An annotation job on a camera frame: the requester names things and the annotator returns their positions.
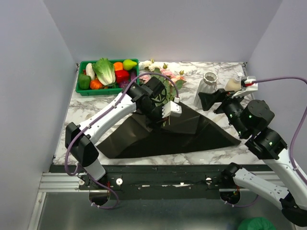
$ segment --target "marble table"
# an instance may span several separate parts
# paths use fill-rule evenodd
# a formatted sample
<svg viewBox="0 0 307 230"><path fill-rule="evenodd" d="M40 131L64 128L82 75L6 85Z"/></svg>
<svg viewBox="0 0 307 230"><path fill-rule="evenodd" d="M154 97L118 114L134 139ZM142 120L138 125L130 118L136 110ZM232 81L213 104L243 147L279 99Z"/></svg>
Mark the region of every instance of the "marble table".
<svg viewBox="0 0 307 230"><path fill-rule="evenodd" d="M155 62L155 64L162 66L163 62ZM236 130L228 124L227 117L224 114L216 115L213 110L218 107L214 105L210 111L202 111L197 109L193 105L193 101L196 95L196 90L203 75L210 71L215 72L218 76L217 88L223 88L228 79L236 76L237 72L242 72L243 69L240 63L218 63L218 62L173 62L166 63L168 68L173 72L180 72L184 70L185 78L187 82L179 91L180 100L189 107L195 109L197 112L208 117L216 124L218 124L223 130L230 135L238 138ZM139 64L140 73L145 72L142 67L142 62ZM53 163L55 165L63 165L66 149L64 146L65 141L65 127L70 122L79 124L80 122L89 119L95 113L103 109L108 103L115 98L115 95L110 96L81 96L73 90L65 123L61 136L59 138L58 147L55 153ZM242 105L245 107L251 100L251 96L242 101ZM110 130L108 130L99 140L98 143L107 138L127 117L121 119ZM109 159L99 154L99 161L101 164L113 164L113 165L184 165L184 164L229 164L236 162L238 164L263 164L263 161L258 160L244 145L245 140L242 140L241 144L237 147L229 147L225 149L215 149L211 151L200 151L193 153L144 157L135 159ZM76 163L73 156L69 156L69 165Z"/></svg>

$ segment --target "white flower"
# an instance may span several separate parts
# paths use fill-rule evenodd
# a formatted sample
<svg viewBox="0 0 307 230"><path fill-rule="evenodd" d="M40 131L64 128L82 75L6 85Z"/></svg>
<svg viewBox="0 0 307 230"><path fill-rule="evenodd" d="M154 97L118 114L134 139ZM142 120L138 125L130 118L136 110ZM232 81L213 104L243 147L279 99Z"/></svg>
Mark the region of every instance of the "white flower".
<svg viewBox="0 0 307 230"><path fill-rule="evenodd" d="M146 68L146 67L149 67L151 64L152 64L151 61L144 61L144 62L142 63L142 68L144 69L144 68Z"/></svg>
<svg viewBox="0 0 307 230"><path fill-rule="evenodd" d="M153 72L155 68L161 69L161 64L158 62L155 62L155 63L152 63L148 68L150 72Z"/></svg>

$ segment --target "artificial flower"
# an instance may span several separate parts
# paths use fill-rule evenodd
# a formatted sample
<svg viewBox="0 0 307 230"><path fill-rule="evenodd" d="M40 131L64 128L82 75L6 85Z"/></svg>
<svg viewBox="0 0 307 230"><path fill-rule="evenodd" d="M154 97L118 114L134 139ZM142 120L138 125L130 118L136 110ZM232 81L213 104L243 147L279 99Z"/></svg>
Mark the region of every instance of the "artificial flower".
<svg viewBox="0 0 307 230"><path fill-rule="evenodd" d="M144 84L147 83L150 80L150 78L151 77L149 74L140 77L140 79L144 82Z"/></svg>
<svg viewBox="0 0 307 230"><path fill-rule="evenodd" d="M150 72L154 72L155 68L161 69L161 64L158 62L151 63L151 65L148 67Z"/></svg>
<svg viewBox="0 0 307 230"><path fill-rule="evenodd" d="M183 81L186 80L182 75L177 75L177 76L175 76L175 77L173 77L173 78L171 78L171 79L172 79L172 81L173 81L174 83L176 83L176 81L178 81L178 80L183 80Z"/></svg>
<svg viewBox="0 0 307 230"><path fill-rule="evenodd" d="M167 69L161 69L160 70L162 74L166 75L166 76L169 76L171 79L176 77L175 74L173 74L172 71L170 70L167 70Z"/></svg>
<svg viewBox="0 0 307 230"><path fill-rule="evenodd" d="M143 69L144 69L144 68L149 67L151 64L152 64L151 61L144 61L144 62L142 63L142 67L143 67Z"/></svg>

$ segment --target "green basket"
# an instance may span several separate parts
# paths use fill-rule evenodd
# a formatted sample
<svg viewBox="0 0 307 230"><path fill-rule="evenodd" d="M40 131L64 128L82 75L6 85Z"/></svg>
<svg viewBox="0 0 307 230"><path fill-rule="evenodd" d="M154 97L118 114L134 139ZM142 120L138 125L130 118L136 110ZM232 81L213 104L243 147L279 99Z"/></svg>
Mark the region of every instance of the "green basket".
<svg viewBox="0 0 307 230"><path fill-rule="evenodd" d="M112 64L115 62L123 62L125 59L117 59L117 60L109 60ZM135 61L136 63L139 63L138 59L131 59L132 61ZM80 68L79 68L79 74L83 73L83 70L86 68L86 65L88 63L96 63L97 61L82 61L80 63ZM139 64L134 67L136 69L136 75L139 75ZM122 91L122 88L120 88L116 84L116 88L113 89L100 89L100 90L83 90L79 87L79 82L77 82L76 85L76 92L81 94L81 96L95 96L95 95L111 95L111 94L119 94Z"/></svg>

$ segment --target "cabbage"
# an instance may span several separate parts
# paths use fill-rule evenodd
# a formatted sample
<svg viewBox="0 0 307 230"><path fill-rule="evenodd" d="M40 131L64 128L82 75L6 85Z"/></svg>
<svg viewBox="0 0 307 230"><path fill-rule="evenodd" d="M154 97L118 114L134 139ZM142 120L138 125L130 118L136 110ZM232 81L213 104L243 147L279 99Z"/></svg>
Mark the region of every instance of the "cabbage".
<svg viewBox="0 0 307 230"><path fill-rule="evenodd" d="M114 65L107 58L102 58L92 64L92 68L103 85L110 85L115 82Z"/></svg>

